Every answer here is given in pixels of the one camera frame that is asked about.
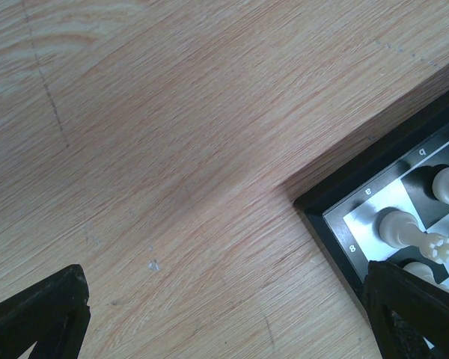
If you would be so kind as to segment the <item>black white chessboard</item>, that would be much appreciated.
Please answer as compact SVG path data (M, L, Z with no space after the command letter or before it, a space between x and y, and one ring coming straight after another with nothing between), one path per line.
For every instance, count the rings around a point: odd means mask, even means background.
M379 236L381 220L400 210L413 214L424 232L449 238L449 205L432 190L438 172L448 167L449 91L295 200L369 326L362 297L370 261L402 269L420 262L449 287L449 262L434 263L413 246L393 248Z

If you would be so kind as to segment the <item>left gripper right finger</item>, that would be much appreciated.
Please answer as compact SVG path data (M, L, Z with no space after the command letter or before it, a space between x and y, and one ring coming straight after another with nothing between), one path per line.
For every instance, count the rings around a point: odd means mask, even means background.
M449 358L448 292L370 261L362 301L383 358Z

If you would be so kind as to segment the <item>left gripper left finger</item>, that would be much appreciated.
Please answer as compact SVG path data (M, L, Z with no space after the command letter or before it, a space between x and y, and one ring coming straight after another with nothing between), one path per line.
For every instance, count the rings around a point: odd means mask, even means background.
M91 318L85 273L72 264L0 302L0 358L77 358Z

